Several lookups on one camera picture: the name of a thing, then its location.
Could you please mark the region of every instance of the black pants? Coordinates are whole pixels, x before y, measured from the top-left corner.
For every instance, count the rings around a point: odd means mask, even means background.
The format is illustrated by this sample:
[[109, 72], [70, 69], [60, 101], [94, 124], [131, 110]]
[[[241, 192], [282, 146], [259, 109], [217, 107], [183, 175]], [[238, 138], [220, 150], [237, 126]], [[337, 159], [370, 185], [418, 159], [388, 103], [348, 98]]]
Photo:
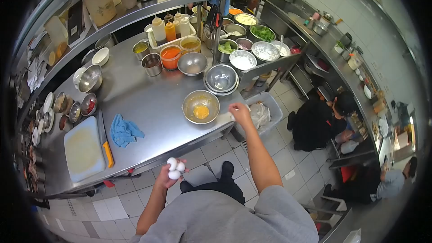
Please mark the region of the black pants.
[[345, 202], [370, 204], [371, 195], [375, 195], [381, 171], [375, 168], [361, 168], [353, 181], [347, 181], [339, 189], [331, 192], [331, 197], [340, 198]]
[[243, 196], [243, 192], [241, 191], [240, 187], [237, 186], [237, 184], [235, 184], [232, 178], [223, 179], [223, 180], [218, 179], [217, 182], [202, 184], [193, 187], [188, 192], [192, 192], [195, 190], [205, 190], [205, 189], [225, 193], [226, 195], [233, 198], [237, 202], [241, 203], [242, 205], [245, 205], [245, 197]]

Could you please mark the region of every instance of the orange knife handle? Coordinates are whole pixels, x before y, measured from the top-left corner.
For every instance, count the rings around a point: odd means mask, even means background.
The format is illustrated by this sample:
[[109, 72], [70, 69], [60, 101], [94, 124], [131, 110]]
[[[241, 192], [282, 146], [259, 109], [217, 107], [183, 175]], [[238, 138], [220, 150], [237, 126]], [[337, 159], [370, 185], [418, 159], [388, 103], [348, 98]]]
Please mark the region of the orange knife handle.
[[108, 168], [111, 168], [114, 166], [114, 160], [112, 158], [111, 149], [109, 148], [108, 141], [106, 141], [102, 146], [105, 148], [105, 154], [108, 158]]

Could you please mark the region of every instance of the black uniform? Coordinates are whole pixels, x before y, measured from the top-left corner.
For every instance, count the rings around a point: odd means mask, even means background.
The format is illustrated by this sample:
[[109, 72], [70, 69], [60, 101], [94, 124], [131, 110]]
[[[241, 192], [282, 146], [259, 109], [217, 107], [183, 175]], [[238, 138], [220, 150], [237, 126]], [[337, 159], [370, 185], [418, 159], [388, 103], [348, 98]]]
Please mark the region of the black uniform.
[[292, 123], [296, 149], [312, 151], [324, 148], [327, 142], [347, 127], [344, 119], [336, 119], [333, 110], [322, 100], [308, 100], [300, 107]]

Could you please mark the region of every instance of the blue towel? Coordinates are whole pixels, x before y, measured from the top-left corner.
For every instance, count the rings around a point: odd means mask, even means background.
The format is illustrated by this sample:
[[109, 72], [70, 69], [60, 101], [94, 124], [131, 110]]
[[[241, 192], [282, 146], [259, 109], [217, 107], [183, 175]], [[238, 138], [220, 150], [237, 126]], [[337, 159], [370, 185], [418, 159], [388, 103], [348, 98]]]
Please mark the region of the blue towel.
[[135, 137], [144, 138], [144, 133], [132, 121], [124, 120], [121, 114], [117, 114], [111, 123], [109, 131], [112, 141], [118, 147], [125, 148], [130, 142], [136, 142]]

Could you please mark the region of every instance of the white tile floor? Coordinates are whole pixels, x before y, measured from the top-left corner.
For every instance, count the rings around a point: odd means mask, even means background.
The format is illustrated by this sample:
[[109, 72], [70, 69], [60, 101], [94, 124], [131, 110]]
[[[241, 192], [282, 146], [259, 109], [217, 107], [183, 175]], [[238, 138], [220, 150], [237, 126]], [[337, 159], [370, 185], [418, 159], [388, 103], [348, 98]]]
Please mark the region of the white tile floor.
[[[300, 203], [307, 204], [328, 182], [335, 182], [335, 174], [328, 170], [326, 150], [312, 153], [295, 151], [292, 133], [286, 129], [289, 112], [303, 103], [292, 85], [278, 81], [270, 91], [283, 111], [283, 120], [263, 143], [275, 161], [285, 189]], [[247, 153], [229, 135], [217, 139], [186, 155], [190, 172], [184, 179], [193, 186], [216, 181], [225, 160], [234, 164], [234, 181], [243, 191], [246, 206], [254, 208], [258, 192], [252, 179]], [[126, 242], [135, 234], [138, 219], [145, 208], [159, 175], [160, 167], [146, 171], [138, 179], [115, 181], [115, 187], [103, 188], [94, 197], [71, 200], [50, 200], [51, 210], [40, 209], [42, 223], [54, 233], [71, 242]], [[179, 183], [167, 193], [167, 203], [181, 194]]]

